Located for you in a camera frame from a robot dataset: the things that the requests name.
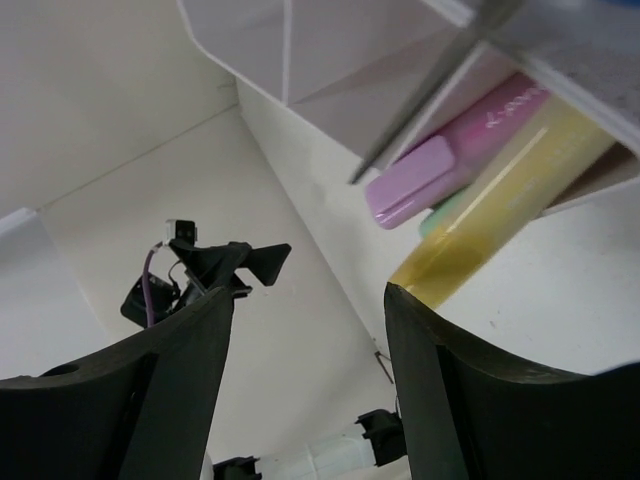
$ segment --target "highlighter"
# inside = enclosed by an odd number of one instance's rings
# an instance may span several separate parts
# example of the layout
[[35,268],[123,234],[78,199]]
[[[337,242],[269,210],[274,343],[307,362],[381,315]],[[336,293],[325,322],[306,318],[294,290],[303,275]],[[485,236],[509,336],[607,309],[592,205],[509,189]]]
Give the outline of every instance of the highlighter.
[[471,183],[548,96],[521,73],[509,77],[366,186],[376,222],[395,228]]
[[429,308],[439,307],[614,143],[595,122],[549,98],[390,283]]

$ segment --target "white wall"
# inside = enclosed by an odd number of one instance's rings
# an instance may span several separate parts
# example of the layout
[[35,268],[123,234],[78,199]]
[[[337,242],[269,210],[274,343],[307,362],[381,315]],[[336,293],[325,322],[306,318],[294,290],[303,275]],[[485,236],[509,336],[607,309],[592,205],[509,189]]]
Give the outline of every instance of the white wall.
[[[98,318],[136,330],[120,304],[167,218],[197,222],[201,245],[290,242],[278,283],[237,303],[211,434],[214,461],[260,455],[342,428],[395,392],[374,345],[237,110],[67,196],[43,216]],[[169,254],[154,259],[163,273]],[[406,464],[348,478],[406,478]]]
[[174,0],[0,4],[0,218],[40,207],[235,104]]
[[108,345],[38,215],[0,219],[0,378],[41,375]]
[[[359,159],[292,113],[239,85],[243,116],[336,278],[387,350],[383,291],[420,238],[414,218],[378,228]],[[532,222],[440,309],[508,351],[595,373],[640,360],[640,187]]]

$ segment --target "highlighter cap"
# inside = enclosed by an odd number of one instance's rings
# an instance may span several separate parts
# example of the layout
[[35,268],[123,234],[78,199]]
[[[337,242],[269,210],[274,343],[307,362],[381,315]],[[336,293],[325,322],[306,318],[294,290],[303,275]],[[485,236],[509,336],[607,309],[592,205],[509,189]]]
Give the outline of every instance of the highlighter cap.
[[[393,212],[398,204],[429,187],[452,170],[455,163],[447,140],[439,135],[430,138],[366,186],[365,196],[374,218],[384,227],[381,219],[388,219],[389,212]],[[433,191],[434,198],[441,193]]]
[[438,205],[433,207],[433,212],[427,216],[420,223],[420,236],[422,238],[426,237],[430,234],[440,223],[442,220],[453,210],[453,208],[458,204],[460,197],[464,194],[466,188],[463,188],[458,193],[454,193],[446,200],[443,200]]

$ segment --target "white panel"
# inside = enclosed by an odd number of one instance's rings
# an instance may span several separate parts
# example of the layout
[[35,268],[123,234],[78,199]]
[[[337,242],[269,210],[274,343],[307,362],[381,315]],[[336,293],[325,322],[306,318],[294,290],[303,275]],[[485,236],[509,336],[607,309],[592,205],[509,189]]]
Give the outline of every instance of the white panel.
[[282,98],[283,0],[178,0],[191,39],[209,58]]
[[174,0],[0,6],[0,216],[38,207],[236,101]]
[[288,91],[297,102],[446,28],[420,0],[288,0]]
[[35,212],[0,219],[0,378],[41,375],[108,344]]
[[[239,93],[271,166],[386,350],[384,286],[419,242],[422,218],[378,228],[362,186],[346,185],[357,157],[246,86]],[[611,195],[533,222],[442,313],[499,347],[559,368],[593,373],[640,360],[640,187]]]
[[[195,220],[203,246],[291,243],[276,285],[267,289],[249,276],[255,291],[236,304],[210,437],[214,462],[278,452],[339,431],[359,414],[393,409],[395,390],[371,339],[236,110],[43,215],[99,319],[117,336],[135,331],[118,310],[167,218]],[[161,252],[151,269],[163,275],[172,260]],[[349,478],[389,480],[403,470],[399,462]]]

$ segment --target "white pipe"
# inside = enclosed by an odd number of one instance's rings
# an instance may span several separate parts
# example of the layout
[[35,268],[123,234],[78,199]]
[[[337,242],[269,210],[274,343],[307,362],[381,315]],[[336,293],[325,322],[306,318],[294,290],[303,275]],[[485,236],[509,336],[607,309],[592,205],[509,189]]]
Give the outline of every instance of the white pipe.
[[302,448],[262,457],[256,462],[256,473],[261,473],[263,480],[328,480],[373,467],[376,458],[371,442],[362,436],[364,432],[362,425],[353,424]]

